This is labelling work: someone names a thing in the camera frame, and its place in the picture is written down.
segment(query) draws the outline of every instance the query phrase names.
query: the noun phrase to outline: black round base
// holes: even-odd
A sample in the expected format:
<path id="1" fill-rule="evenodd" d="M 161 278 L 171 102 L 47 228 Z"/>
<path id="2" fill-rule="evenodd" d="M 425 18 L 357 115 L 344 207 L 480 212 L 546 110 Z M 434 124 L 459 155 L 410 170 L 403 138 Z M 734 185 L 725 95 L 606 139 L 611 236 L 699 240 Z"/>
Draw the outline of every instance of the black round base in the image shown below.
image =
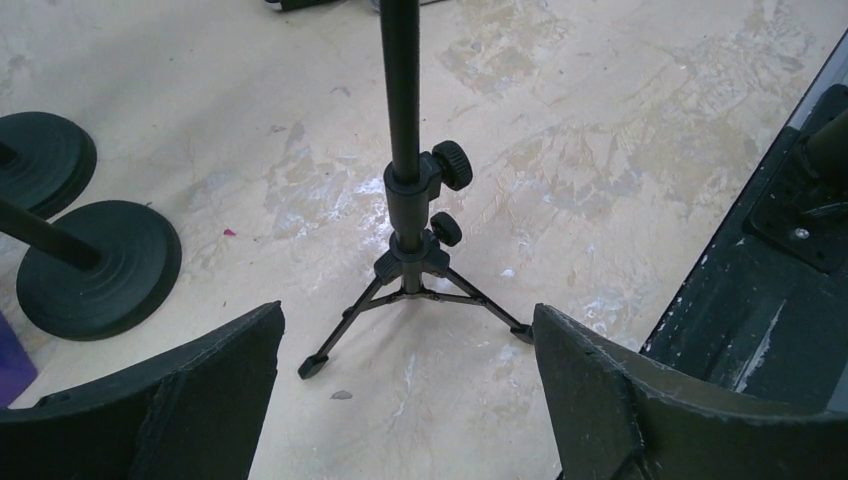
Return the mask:
<path id="1" fill-rule="evenodd" d="M 0 196 L 41 218 L 70 205 L 97 163 L 85 130 L 50 113 L 0 117 L 0 144 Z"/>
<path id="2" fill-rule="evenodd" d="M 510 328 L 509 333 L 515 335 L 515 337 L 522 342 L 533 345 L 533 327 L 530 325 L 523 325 L 521 328 Z"/>
<path id="3" fill-rule="evenodd" d="M 303 362 L 303 365 L 301 365 L 300 368 L 297 369 L 297 374 L 300 375 L 301 380 L 314 377 L 315 374 L 324 368 L 324 365 L 327 364 L 327 360 L 329 359 L 330 357 L 326 355 L 323 357 L 316 357 L 315 355 L 312 355 Z"/>
<path id="4" fill-rule="evenodd" d="M 79 271 L 32 248 L 18 271 L 18 300 L 38 328 L 69 340 L 124 332 L 150 316 L 171 292 L 182 253 L 174 227 L 135 203 L 106 201 L 53 224 L 101 252 Z"/>

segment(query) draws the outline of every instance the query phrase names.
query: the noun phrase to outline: tripod stand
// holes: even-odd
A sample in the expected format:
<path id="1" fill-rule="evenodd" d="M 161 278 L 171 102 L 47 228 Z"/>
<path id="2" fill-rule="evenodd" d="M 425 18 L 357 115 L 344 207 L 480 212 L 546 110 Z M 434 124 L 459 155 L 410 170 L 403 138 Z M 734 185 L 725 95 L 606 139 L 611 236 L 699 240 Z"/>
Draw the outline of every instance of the tripod stand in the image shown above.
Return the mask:
<path id="1" fill-rule="evenodd" d="M 450 255 L 441 245 L 452 247 L 462 239 L 456 221 L 445 212 L 430 218 L 429 203 L 440 194 L 441 184 L 454 191 L 472 180 L 471 162 L 455 142 L 418 150 L 418 0 L 388 0 L 381 5 L 383 62 L 389 103 L 392 162 L 383 173 L 389 218 L 394 233 L 389 250 L 374 264 L 374 280 L 356 303 L 342 313 L 342 321 L 318 351 L 298 369 L 300 378 L 317 374 L 327 363 L 330 350 L 362 312 L 398 300 L 427 298 L 441 302 L 480 305 L 510 327 L 525 343 L 533 343 L 530 325 L 520 323 L 470 282 L 450 268 Z M 467 296 L 451 295 L 424 287 L 423 274 L 446 278 Z M 381 287 L 401 279 L 400 289 L 374 298 Z"/>

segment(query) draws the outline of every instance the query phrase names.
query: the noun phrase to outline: tightening knob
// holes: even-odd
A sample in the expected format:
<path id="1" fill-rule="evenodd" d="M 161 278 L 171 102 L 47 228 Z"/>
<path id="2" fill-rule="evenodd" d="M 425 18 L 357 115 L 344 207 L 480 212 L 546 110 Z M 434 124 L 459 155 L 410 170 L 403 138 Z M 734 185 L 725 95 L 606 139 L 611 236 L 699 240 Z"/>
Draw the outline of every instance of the tightening knob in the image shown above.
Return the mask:
<path id="1" fill-rule="evenodd" d="M 440 242 L 449 247 L 455 246 L 462 240 L 462 230 L 459 224 L 445 212 L 439 212 L 430 217 L 430 227 Z"/>
<path id="2" fill-rule="evenodd" d="M 442 167 L 442 183 L 455 192 L 467 187 L 474 178 L 468 155 L 454 141 L 446 140 L 433 147 L 433 158 Z"/>

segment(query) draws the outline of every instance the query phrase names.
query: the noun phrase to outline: small debris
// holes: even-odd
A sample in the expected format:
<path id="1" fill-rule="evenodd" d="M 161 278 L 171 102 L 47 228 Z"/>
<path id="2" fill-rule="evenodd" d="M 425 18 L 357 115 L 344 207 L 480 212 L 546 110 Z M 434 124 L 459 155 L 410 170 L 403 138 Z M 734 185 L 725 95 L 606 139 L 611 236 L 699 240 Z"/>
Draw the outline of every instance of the small debris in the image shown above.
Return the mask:
<path id="1" fill-rule="evenodd" d="M 339 390 L 330 396 L 330 400 L 350 400 L 351 398 L 353 398 L 353 394 L 347 390 Z"/>

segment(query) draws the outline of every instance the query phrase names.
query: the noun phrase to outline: paint-stained floor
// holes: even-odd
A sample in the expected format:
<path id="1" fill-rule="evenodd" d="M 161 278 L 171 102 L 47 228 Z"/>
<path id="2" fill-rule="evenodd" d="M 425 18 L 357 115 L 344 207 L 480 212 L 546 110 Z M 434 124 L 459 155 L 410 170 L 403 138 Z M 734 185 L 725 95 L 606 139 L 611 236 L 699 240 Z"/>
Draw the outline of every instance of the paint-stained floor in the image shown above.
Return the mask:
<path id="1" fill-rule="evenodd" d="M 464 227 L 454 268 L 523 321 L 545 302 L 636 349 L 848 3 L 451 0 L 421 19 L 422 147 L 454 139 L 476 170 L 437 202 Z M 0 237 L 0 309 L 40 371 L 17 406 L 279 299 L 287 333 L 251 478 L 556 475 L 532 348 L 482 309 L 369 312 L 319 376 L 297 377 L 391 230 L 368 2 L 286 15 L 261 0 L 2 2 L 0 32 L 0 114 L 64 115 L 97 142 L 73 206 L 152 202 L 184 246 L 150 319 L 75 343 L 23 316 L 25 250 Z"/>

